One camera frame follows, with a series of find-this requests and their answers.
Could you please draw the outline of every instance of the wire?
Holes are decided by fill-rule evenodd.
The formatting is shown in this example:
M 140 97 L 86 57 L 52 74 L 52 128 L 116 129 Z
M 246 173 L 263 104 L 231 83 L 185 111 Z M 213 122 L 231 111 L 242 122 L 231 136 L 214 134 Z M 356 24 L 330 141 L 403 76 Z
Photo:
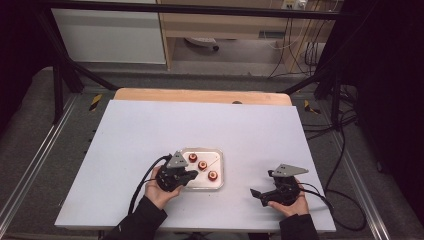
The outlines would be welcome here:
M 272 5 L 272 0 L 270 1 L 270 3 L 269 3 L 269 7 L 268 8 L 271 8 L 271 5 Z M 299 32 L 299 35 L 297 36 L 297 38 L 292 42 L 292 43 L 290 43 L 288 46 L 284 46 L 284 42 L 283 42 L 283 47 L 281 47 L 281 48 L 276 48 L 276 47 L 274 47 L 274 46 L 272 46 L 271 44 L 269 44 L 268 43 L 268 46 L 270 46 L 272 49 L 276 49 L 276 50 L 282 50 L 282 49 L 284 49 L 284 48 L 288 48 L 288 47 L 290 47 L 292 44 L 294 44 L 294 43 L 296 43 L 296 41 L 300 38 L 300 36 L 302 35 L 302 31 L 303 31 L 303 28 L 305 27 L 305 21 L 306 21 L 306 19 L 303 19 L 303 21 L 302 21 L 302 28 L 300 29 L 300 32 Z M 266 31 L 264 31 L 264 38 L 265 38 L 265 40 L 267 40 L 267 37 L 266 37 Z
M 337 218 L 335 218 L 333 216 L 334 222 L 336 222 L 337 224 L 339 224 L 343 228 L 348 229 L 348 230 L 351 230 L 351 231 L 357 232 L 357 231 L 363 230 L 366 227 L 366 225 L 367 225 L 367 219 L 366 219 L 366 216 L 365 216 L 364 209 L 362 209 L 361 205 L 359 205 L 359 203 L 357 201 L 355 201 L 355 199 L 349 197 L 348 195 L 346 195 L 346 194 L 344 194 L 342 192 L 331 190 L 331 189 L 327 189 L 326 193 L 329 193 L 329 192 L 330 193 L 338 194 L 338 195 L 340 195 L 340 196 L 342 196 L 344 198 L 349 199 L 351 202 L 353 202 L 353 204 L 356 205 L 356 207 L 358 207 L 358 209 L 361 211 L 361 215 L 362 215 L 362 224 L 359 227 L 356 227 L 356 228 L 355 227 L 349 227 L 349 226 L 343 224 L 342 222 L 340 222 Z
M 344 224 L 344 223 L 342 223 L 340 220 L 338 220 L 335 216 L 334 216 L 334 214 L 333 214 L 333 212 L 332 212 L 332 210 L 334 210 L 334 209 L 330 209 L 330 205 L 328 205 L 328 203 L 327 202 L 325 202 L 324 201 L 324 199 L 323 199 L 323 197 L 321 198 L 321 199 L 323 199 L 323 201 L 327 204 L 327 206 L 329 206 L 329 209 L 330 209 L 330 212 L 332 213 L 332 216 L 333 216 L 333 219 L 334 219 L 334 222 L 336 222 L 338 225 L 340 225 L 341 227 L 343 227 L 343 228 L 345 228 L 345 229 L 348 229 L 348 230 L 350 230 L 350 231 L 361 231 L 361 230 L 363 230 L 365 227 L 366 227 L 366 224 L 367 224 L 367 220 L 366 220 L 366 215 L 365 215 L 365 212 L 364 212 L 364 210 L 362 209 L 362 207 L 360 206 L 360 204 L 357 202 L 357 201 L 355 201 L 355 199 L 353 199 L 353 198 L 351 198 L 351 197 L 349 197 L 349 196 L 347 196 L 346 194 L 344 194 L 344 193 L 342 193 L 342 192 L 339 192 L 339 191 L 336 191 L 336 190 L 332 190 L 332 189 L 329 189 L 329 185 L 330 185 L 330 182 L 331 182 L 331 180 L 333 179 L 333 177 L 334 177 L 334 174 L 335 174 L 335 172 L 336 172 L 336 170 L 338 169 L 338 167 L 339 167 L 339 165 L 340 165 L 340 163 L 341 163 L 341 160 L 343 159 L 343 155 L 344 155 L 344 151 L 345 151 L 345 148 L 346 148 L 346 137 L 345 137 L 345 134 L 344 134 L 344 130 L 343 130 L 343 127 L 344 126 L 346 126 L 346 125 L 348 125 L 348 124 L 350 124 L 350 123 L 352 123 L 352 122 L 354 122 L 354 121 L 356 121 L 356 119 L 357 119 L 357 117 L 356 117 L 356 114 L 355 115 L 352 115 L 352 116 L 349 116 L 349 117 L 347 117 L 347 118 L 345 118 L 345 116 L 348 114 L 348 113 L 350 113 L 350 112 L 354 112 L 354 109 L 351 109 L 351 110 L 348 110 L 348 111 L 346 111 L 346 112 L 344 112 L 342 115 L 341 115 L 341 118 L 340 118 L 340 120 L 339 120 L 339 124 L 337 124 L 336 126 L 339 126 L 340 127 L 340 133 L 341 133 L 341 135 L 342 135 L 342 150 L 341 150 L 341 153 L 340 153 L 340 156 L 339 156 L 339 158 L 337 159 L 337 162 L 336 162 L 336 165 L 335 165 L 335 167 L 333 168 L 333 170 L 332 170 L 332 172 L 331 172 L 331 174 L 330 174 L 330 177 L 328 178 L 328 180 L 327 180 L 327 183 L 326 183 L 326 185 L 325 185 L 325 187 L 324 187 L 324 193 L 325 194 L 327 194 L 327 193 L 334 193 L 334 194 L 338 194 L 338 195 L 340 195 L 340 196 L 342 196 L 342 197 L 344 197 L 344 198 L 346 198 L 346 199 L 348 199 L 348 200 L 350 200 L 351 202 L 353 202 L 354 204 L 355 204 L 355 206 L 360 210 L 360 212 L 361 212 L 361 215 L 362 215 L 362 223 L 361 223 L 361 225 L 359 226 L 359 227 L 350 227 L 350 226 L 347 226 L 346 224 Z M 329 131 L 332 131 L 332 130 L 334 130 L 334 129 L 336 129 L 336 126 L 334 125 L 334 124 L 328 124 L 328 125 L 311 125 L 311 124 L 302 124 L 303 126 L 308 126 L 308 127 L 326 127 L 326 128 L 324 128 L 324 129 L 309 129 L 309 130 L 307 130 L 307 129 L 305 129 L 304 131 L 305 132 L 318 132 L 318 134 L 316 134 L 316 135 L 314 135 L 313 136 L 313 138 L 315 138 L 315 137 L 318 137 L 318 136 L 321 136 L 321 135 L 323 135 L 323 134 L 325 134 L 325 133 L 327 133 L 327 132 L 329 132 Z
M 289 19 L 287 18 L 287 22 L 286 22 L 286 29 L 284 29 L 284 33 L 287 32 L 287 28 L 289 26 Z M 274 74 L 274 72 L 277 70 L 278 66 L 280 66 L 281 60 L 283 59 L 283 55 L 284 55 L 284 45 L 286 42 L 286 34 L 284 34 L 283 37 L 283 51 L 281 51 L 281 55 L 280 55 L 280 60 L 278 60 L 277 65 L 275 66 L 274 70 L 271 72 L 271 74 L 267 77 L 268 79 L 271 78 L 272 74 Z
M 292 30 L 292 28 L 293 28 L 293 18 L 290 18 L 290 33 L 289 33 L 289 51 L 290 51 L 290 54 L 291 54 L 291 56 L 293 57 L 293 59 L 294 59 L 294 61 L 295 61 L 295 63 L 296 63 L 296 65 L 297 65 L 297 67 L 299 68 L 299 70 L 303 73 L 303 74 L 306 74 L 306 72 L 303 72 L 302 71 L 302 68 L 300 67 L 300 65 L 299 65 L 299 62 L 297 61 L 297 59 L 296 59 L 296 57 L 294 56 L 294 54 L 293 54 L 293 52 L 292 52 L 292 50 L 291 50 L 291 47 L 290 47 L 290 45 L 291 45 L 291 43 L 290 43 L 290 36 L 291 36 L 291 30 Z
M 131 214 L 131 213 L 133 213 L 133 210 L 134 210 L 134 204 L 135 204 L 135 200 L 137 199 L 137 196 L 138 196 L 138 193 L 140 192 L 140 190 L 141 190 L 141 187 L 143 187 L 143 185 L 144 185 L 144 183 L 146 183 L 146 182 L 148 182 L 149 180 L 147 180 L 146 181 L 146 178 L 147 178 L 147 176 L 149 175 L 149 173 L 152 171 L 152 169 L 160 162 L 160 161 L 162 161 L 162 160 L 168 160 L 168 159 L 170 159 L 172 156 L 171 155 L 168 155 L 168 156 L 163 156 L 163 157 L 161 157 L 161 158 L 159 158 L 158 160 L 156 160 L 153 164 L 152 164 L 152 166 L 150 166 L 150 168 L 149 168 L 149 170 L 147 170 L 147 172 L 146 172 L 146 174 L 144 174 L 144 177 L 143 177 L 143 179 L 141 180 L 141 182 L 138 184 L 138 186 L 137 186 L 137 189 L 135 190 L 135 192 L 134 192 L 134 195 L 133 195 L 133 197 L 132 197 L 132 199 L 131 199 L 131 202 L 130 202 L 130 207 L 129 207 L 129 209 L 128 209 L 128 214 Z

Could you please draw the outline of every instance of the metal frame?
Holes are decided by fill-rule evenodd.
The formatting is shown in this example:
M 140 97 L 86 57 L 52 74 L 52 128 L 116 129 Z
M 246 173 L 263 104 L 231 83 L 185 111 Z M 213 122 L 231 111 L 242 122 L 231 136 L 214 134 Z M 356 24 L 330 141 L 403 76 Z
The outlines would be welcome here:
M 71 1 L 71 0 L 27 0 L 27 4 L 22 7 L 32 14 L 38 25 L 36 31 L 42 30 L 45 38 L 53 47 L 53 58 L 56 61 L 55 67 L 55 120 L 56 122 L 63 113 L 62 89 L 59 82 L 63 78 L 69 86 L 71 92 L 81 92 L 84 88 L 77 72 L 99 83 L 109 90 L 118 90 L 119 87 L 110 84 L 96 74 L 90 72 L 73 61 L 66 48 L 57 36 L 57 31 L 52 28 L 52 23 L 46 17 L 46 10 L 55 9 L 75 9 L 75 10 L 96 10 L 96 11 L 123 11 L 123 12 L 155 12 L 155 13 L 179 13 L 179 14 L 205 14 L 205 15 L 228 15 L 228 16 L 251 16 L 251 17 L 271 17 L 271 18 L 300 18 L 300 19 L 321 19 L 321 20 L 354 20 L 360 16 L 353 13 L 344 12 L 314 12 L 314 11 L 290 11 L 284 9 L 263 9 L 263 8 L 240 8 L 240 7 L 219 7 L 219 6 L 197 6 L 197 5 L 171 5 L 171 4 L 145 4 L 145 3 L 118 3 L 118 2 L 96 2 L 96 1 Z

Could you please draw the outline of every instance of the white tabletop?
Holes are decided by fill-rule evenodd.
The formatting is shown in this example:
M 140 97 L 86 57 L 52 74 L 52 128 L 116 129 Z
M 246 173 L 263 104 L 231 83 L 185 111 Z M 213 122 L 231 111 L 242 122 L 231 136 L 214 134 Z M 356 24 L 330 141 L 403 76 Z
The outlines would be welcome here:
M 185 147 L 220 149 L 225 181 L 218 190 L 183 190 L 166 206 L 161 230 L 278 232 L 282 215 L 250 188 L 274 190 L 267 171 L 281 163 L 308 169 L 297 178 L 323 192 L 295 107 L 112 100 L 55 225 L 116 226 L 151 164 Z M 325 204 L 306 197 L 316 229 L 335 231 Z

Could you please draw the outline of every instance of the hand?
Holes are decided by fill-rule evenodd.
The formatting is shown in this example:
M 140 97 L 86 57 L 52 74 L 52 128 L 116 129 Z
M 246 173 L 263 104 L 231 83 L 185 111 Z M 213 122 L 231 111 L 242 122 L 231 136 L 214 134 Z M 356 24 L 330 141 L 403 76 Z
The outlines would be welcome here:
M 159 169 L 160 169 L 160 166 L 153 168 L 152 175 L 151 175 L 150 179 L 155 179 Z M 152 180 L 152 181 L 147 182 L 144 195 L 150 201 L 152 201 L 152 203 L 157 208 L 162 210 L 162 209 L 165 208 L 165 206 L 166 206 L 166 204 L 168 203 L 169 200 L 180 195 L 180 191 L 181 191 L 182 188 L 183 188 L 183 186 L 179 186 L 172 192 L 166 192 L 166 191 L 163 191 L 159 187 L 156 180 Z
M 299 195 L 297 196 L 296 201 L 290 205 L 290 206 L 284 206 L 280 203 L 269 201 L 268 206 L 274 208 L 275 210 L 281 212 L 286 217 L 293 216 L 295 214 L 297 215 L 305 215 L 309 214 L 309 207 L 308 202 L 306 202 L 305 198 L 305 192 L 300 191 Z

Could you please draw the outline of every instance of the gray carpet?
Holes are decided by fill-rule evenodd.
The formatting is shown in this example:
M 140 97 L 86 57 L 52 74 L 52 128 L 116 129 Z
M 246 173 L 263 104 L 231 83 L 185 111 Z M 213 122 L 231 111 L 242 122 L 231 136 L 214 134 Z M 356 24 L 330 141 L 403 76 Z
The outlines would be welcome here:
M 110 82 L 125 87 L 264 92 L 283 90 L 299 81 L 298 78 L 266 80 L 261 77 L 217 77 L 183 74 L 108 73 L 102 76 Z M 37 235 L 92 236 L 93 238 L 96 236 L 97 232 L 69 231 L 54 227 L 54 221 L 60 210 L 59 203 L 66 198 L 84 159 L 84 151 L 88 150 L 89 140 L 95 134 L 93 130 L 97 128 L 108 100 L 113 97 L 113 92 L 104 93 L 96 111 L 88 111 L 93 97 L 100 90 L 97 91 L 97 85 L 93 82 L 88 80 L 84 82 L 89 86 L 88 91 L 79 96 L 67 124 L 16 213 L 7 234 L 30 233 Z M 314 88 L 315 85 L 312 84 L 300 93 L 294 94 L 292 96 L 293 104 L 298 107 L 302 123 L 327 124 L 322 114 L 304 110 L 304 99 L 316 103 L 311 94 Z M 51 126 L 53 119 L 52 93 L 51 75 L 48 72 L 41 72 L 34 78 L 21 110 L 17 112 L 9 128 L 1 136 L 1 206 L 7 201 L 8 196 L 12 193 Z M 360 126 L 352 124 L 345 128 L 345 132 L 349 152 L 354 158 L 362 177 L 366 180 L 367 188 L 391 237 L 393 239 L 424 239 L 421 224 L 402 197 L 392 177 L 377 172 L 375 160 L 368 149 Z M 321 182 L 325 184 L 339 156 L 334 138 L 331 134 L 325 134 L 310 140 L 309 146 Z M 337 170 L 330 188 L 355 198 L 355 193 L 343 165 L 340 165 Z M 350 201 L 334 194 L 328 194 L 328 199 L 335 206 L 335 216 L 338 220 L 352 227 L 360 225 L 362 220 L 360 212 Z M 339 225 L 336 226 L 337 232 L 326 233 L 322 235 L 322 239 L 373 239 L 369 227 L 359 232 L 353 232 Z M 219 236 L 214 239 L 245 238 L 245 235 L 231 235 L 231 237 L 240 238 L 230 238 L 229 236 Z M 158 239 L 177 238 L 161 235 L 158 236 Z

